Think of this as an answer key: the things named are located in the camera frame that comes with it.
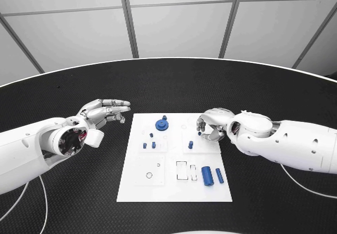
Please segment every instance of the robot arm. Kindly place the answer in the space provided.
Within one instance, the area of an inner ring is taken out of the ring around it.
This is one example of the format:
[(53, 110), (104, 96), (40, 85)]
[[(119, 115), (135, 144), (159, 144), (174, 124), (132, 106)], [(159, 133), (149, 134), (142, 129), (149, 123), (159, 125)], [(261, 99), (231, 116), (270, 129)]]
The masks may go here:
[(0, 194), (11, 191), (60, 162), (87, 144), (97, 147), (107, 121), (123, 123), (122, 112), (129, 102), (97, 99), (67, 118), (50, 118), (0, 133)]
[(197, 120), (197, 130), (212, 128), (201, 137), (218, 141), (227, 135), (241, 153), (305, 171), (337, 174), (337, 130), (320, 125), (270, 119), (223, 108), (207, 110)]

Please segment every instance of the gray wall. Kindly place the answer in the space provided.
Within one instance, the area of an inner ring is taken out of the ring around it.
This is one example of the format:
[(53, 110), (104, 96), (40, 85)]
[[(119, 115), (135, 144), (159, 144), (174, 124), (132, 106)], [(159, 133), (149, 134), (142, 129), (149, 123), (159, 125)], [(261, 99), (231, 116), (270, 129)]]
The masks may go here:
[(0, 85), (148, 57), (337, 71), (337, 0), (1, 0)]

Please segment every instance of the cable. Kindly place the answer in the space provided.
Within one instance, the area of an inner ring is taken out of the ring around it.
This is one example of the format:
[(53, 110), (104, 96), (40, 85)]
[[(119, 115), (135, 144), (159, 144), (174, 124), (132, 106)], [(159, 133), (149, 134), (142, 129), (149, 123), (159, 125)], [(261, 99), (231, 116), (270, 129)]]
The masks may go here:
[(306, 188), (295, 181), (295, 179), (290, 177), (290, 175), (289, 175), (286, 169), (283, 168), (283, 166), (282, 166), (282, 169), (283, 169), (286, 175), (289, 176), (289, 178), (293, 180), (293, 182), (299, 185), (300, 188), (303, 188), (306, 191), (309, 191), (310, 193), (313, 193), (313, 194), (316, 194), (316, 195), (319, 195), (319, 196), (323, 196), (323, 197), (329, 197), (329, 198), (337, 199), (337, 196), (325, 195), (325, 194), (320, 194), (320, 193), (318, 193), (318, 192), (315, 192), (315, 191), (306, 189)]
[(17, 205), (17, 203), (18, 203), (21, 197), (22, 197), (22, 194), (24, 194), (24, 192), (25, 192), (27, 186), (28, 186), (28, 183), (25, 183), (25, 186), (24, 186), (24, 188), (22, 188), (21, 195), (18, 196), (18, 198), (17, 198), (17, 200), (15, 200), (15, 203), (14, 203), (14, 205), (11, 206), (11, 208), (8, 209), (7, 213), (5, 213), (5, 214), (2, 215), (2, 217), (0, 218), (0, 221), (4, 219), (4, 217), (8, 215), (8, 213), (9, 213), (11, 210), (14, 209), (14, 207), (15, 207), (15, 205)]
[(43, 233), (44, 227), (45, 227), (45, 223), (47, 223), (47, 193), (45, 193), (45, 188), (44, 188), (44, 183), (40, 177), (40, 183), (41, 183), (41, 187), (43, 187), (43, 192), (44, 192), (44, 201), (45, 201), (45, 217), (44, 217), (44, 224), (40, 230), (40, 234)]

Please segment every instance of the dotted black surface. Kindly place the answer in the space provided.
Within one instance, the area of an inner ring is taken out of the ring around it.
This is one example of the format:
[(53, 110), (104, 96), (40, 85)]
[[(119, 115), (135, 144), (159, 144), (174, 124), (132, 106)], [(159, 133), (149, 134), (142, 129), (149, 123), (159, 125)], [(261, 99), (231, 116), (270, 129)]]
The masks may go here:
[[(0, 88), (0, 132), (68, 117), (96, 98), (130, 102), (126, 122), (100, 129), (99, 148), (84, 146), (41, 177), (48, 199), (45, 234), (169, 234), (214, 230), (243, 234), (337, 233), (337, 200), (306, 192), (280, 166), (220, 141), (233, 202), (116, 203), (132, 113), (247, 110), (337, 129), (337, 83), (270, 66), (211, 59), (116, 61), (63, 70)], [(312, 190), (337, 195), (337, 175), (287, 168)], [(0, 216), (21, 188), (0, 195)], [(40, 180), (0, 222), (1, 234), (37, 234), (44, 221)]]

